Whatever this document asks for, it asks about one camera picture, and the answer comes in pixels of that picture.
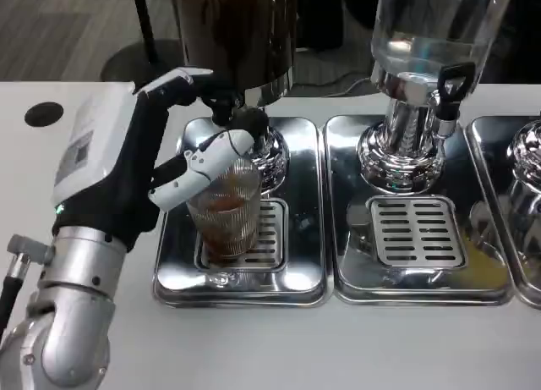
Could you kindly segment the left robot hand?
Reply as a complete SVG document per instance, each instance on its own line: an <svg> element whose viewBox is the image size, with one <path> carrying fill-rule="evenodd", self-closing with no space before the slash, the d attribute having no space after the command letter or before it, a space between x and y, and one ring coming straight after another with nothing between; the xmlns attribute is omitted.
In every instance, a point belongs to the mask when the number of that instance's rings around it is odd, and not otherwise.
<svg viewBox="0 0 541 390"><path fill-rule="evenodd" d="M226 122L192 153L156 164L169 110L202 101ZM240 95L210 69L175 68L137 89L116 83L76 114L59 163L52 234L101 231L133 249L168 212L205 190L248 153L269 125L258 108L238 109Z"/></svg>

